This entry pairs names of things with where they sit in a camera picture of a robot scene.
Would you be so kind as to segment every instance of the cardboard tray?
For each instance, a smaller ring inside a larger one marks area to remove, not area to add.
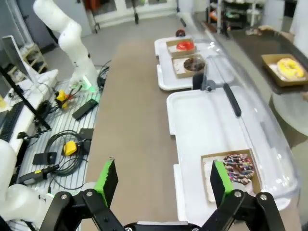
[[[176,63],[177,60],[196,58],[196,57],[201,58],[204,61],[204,63],[205,63],[204,69],[202,69],[200,71],[189,71],[189,70],[186,70],[184,68],[184,65],[181,65],[181,68],[183,68],[184,72],[178,73],[177,68],[175,67],[175,63]],[[171,61],[172,61],[174,73],[177,75],[178,78],[193,77],[197,73],[204,73],[204,71],[206,69],[206,61],[204,60],[204,58],[200,54],[191,54],[191,55],[186,55],[184,57],[171,58]]]
[[[202,178],[203,178],[204,190],[205,190],[206,194],[207,194],[207,189],[206,189],[206,185],[205,185],[205,174],[204,174],[205,170],[204,170],[204,165],[203,165],[203,159],[209,158],[209,157],[216,157],[216,156],[227,156],[229,154],[247,154],[247,156],[253,160],[252,155],[251,155],[251,151],[249,149],[229,151],[229,152],[223,152],[223,153],[215,153],[215,154],[209,154],[209,155],[201,156]],[[259,181],[259,178],[258,178],[256,167],[255,167],[255,174],[252,177],[251,182],[252,182],[253,192],[255,194],[258,194],[259,192],[261,192],[260,181]]]
[[[295,60],[300,64],[300,62],[291,54],[264,54],[261,56],[263,60],[263,64],[268,70],[268,72],[271,74],[271,76],[274,78],[275,82],[280,86],[280,87],[288,87],[288,86],[296,86],[296,85],[306,85],[308,84],[308,73],[307,71],[303,68],[304,70],[304,77],[302,80],[296,80],[296,81],[290,81],[290,80],[283,80],[281,79],[274,70],[271,69],[270,65],[271,64],[277,64],[277,62],[280,59],[283,58],[290,58]]]
[[[189,51],[175,51],[175,52],[171,52],[170,51],[170,47],[176,46],[180,42],[192,42],[194,44],[194,49],[189,50]],[[193,42],[193,40],[191,38],[190,39],[189,38],[185,38],[185,39],[183,38],[183,39],[177,39],[177,40],[168,41],[168,42],[166,42],[166,45],[167,45],[168,52],[170,53],[172,58],[183,56],[183,55],[188,55],[188,54],[194,54],[197,51],[196,45],[195,45],[195,43]]]

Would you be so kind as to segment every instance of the sprinkled donut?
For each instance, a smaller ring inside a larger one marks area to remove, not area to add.
[[[223,163],[233,182],[247,185],[255,173],[254,165],[249,157],[244,154],[229,154]]]

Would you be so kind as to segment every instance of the table surface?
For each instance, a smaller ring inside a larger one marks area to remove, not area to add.
[[[156,63],[153,42],[119,46],[99,105],[86,182],[96,181],[109,157],[115,158],[119,183],[111,210],[123,225],[178,220],[173,174],[178,155],[166,106],[172,92],[160,90]],[[282,218],[287,231],[301,230],[295,201]],[[82,230],[96,227],[86,220]]]

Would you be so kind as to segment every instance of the white cabinet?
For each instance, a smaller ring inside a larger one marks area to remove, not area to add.
[[[176,14],[176,0],[135,0],[139,19]],[[110,0],[93,12],[95,20],[101,27],[134,21],[131,0]]]

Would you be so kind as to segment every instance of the metal grating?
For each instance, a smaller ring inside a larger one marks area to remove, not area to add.
[[[69,92],[68,87],[68,81],[65,82],[59,82],[55,86],[56,90],[65,90],[65,92]],[[89,99],[95,99],[97,102],[100,100],[101,94],[99,92],[91,93],[89,91],[81,91],[77,95],[74,96],[74,99],[70,101],[70,105],[67,110],[60,110],[58,109],[56,112],[50,114],[47,116],[46,121],[51,126],[52,131],[46,132],[42,134],[39,137],[38,142],[33,144],[31,147],[28,148],[26,151],[26,154],[24,156],[22,166],[20,168],[19,176],[22,176],[26,173],[33,172],[36,170],[40,170],[44,168],[45,166],[34,166],[32,165],[33,157],[36,153],[43,153],[44,149],[46,147],[48,139],[59,133],[60,131],[64,130],[74,130],[76,132],[79,132],[81,128],[94,128],[94,122],[95,117],[98,111],[98,107],[95,107],[90,113],[88,113],[85,117],[83,117],[80,121],[76,121],[72,114],[75,112],[78,108],[80,108],[83,104],[85,104]],[[53,102],[52,105],[56,105],[54,102],[54,96],[50,98],[50,102]],[[59,163],[59,161],[63,158],[61,156],[62,147],[64,144],[64,141],[70,141],[75,140],[74,137],[66,136],[64,139],[58,139],[50,148],[51,152],[57,152],[57,159],[56,163]],[[74,158],[74,156],[71,157],[64,157],[64,160],[62,160],[61,164],[65,163],[66,161]],[[85,176],[87,171],[87,159],[88,156],[84,156],[85,161],[82,162],[80,168],[72,175],[67,177],[56,177],[55,179],[66,188],[77,188],[82,186],[85,182]],[[35,184],[32,186],[32,188],[37,188],[41,192],[48,192],[48,186],[50,183],[51,177],[49,177],[47,180],[40,182],[38,184]],[[77,194],[80,189],[77,190],[67,190],[58,185],[56,182],[52,182],[51,184],[51,193],[56,194],[60,191],[67,191],[71,194]],[[13,220],[9,222],[9,225],[12,230],[14,231],[29,231],[30,229],[26,226],[24,222]]]

